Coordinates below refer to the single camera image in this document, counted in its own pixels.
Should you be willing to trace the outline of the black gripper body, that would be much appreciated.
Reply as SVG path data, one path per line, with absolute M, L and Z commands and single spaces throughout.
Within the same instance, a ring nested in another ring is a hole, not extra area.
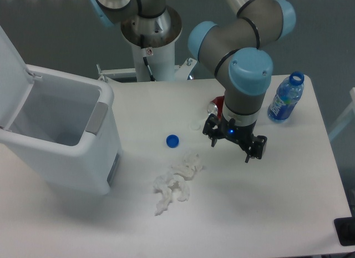
M 222 115 L 217 127 L 217 139 L 226 139 L 241 147 L 244 151 L 252 151 L 255 148 L 255 136 L 253 130 L 256 122 L 248 126 L 237 126 L 232 120 L 227 121 Z

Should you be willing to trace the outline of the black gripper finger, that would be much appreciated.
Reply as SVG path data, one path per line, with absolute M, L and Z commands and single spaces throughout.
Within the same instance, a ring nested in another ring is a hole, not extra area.
M 223 138 L 221 122 L 215 114 L 210 114 L 205 121 L 202 133 L 211 140 L 211 146 L 214 147 L 219 139 Z
M 250 159 L 261 160 L 267 145 L 267 137 L 263 135 L 253 136 L 252 140 L 246 147 L 246 159 L 245 163 L 248 163 Z

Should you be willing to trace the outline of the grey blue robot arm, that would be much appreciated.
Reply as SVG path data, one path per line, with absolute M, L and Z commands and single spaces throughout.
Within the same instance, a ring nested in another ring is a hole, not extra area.
M 174 80 L 175 41 L 182 21 L 166 0 L 90 0 L 106 26 L 120 24 L 131 45 L 140 82 Z M 236 16 L 225 27 L 202 22 L 187 46 L 225 88 L 222 114 L 210 114 L 203 133 L 215 144 L 226 139 L 240 146 L 248 159 L 261 159 L 265 136 L 253 134 L 273 62 L 262 47 L 292 32 L 296 13 L 286 0 L 227 0 Z

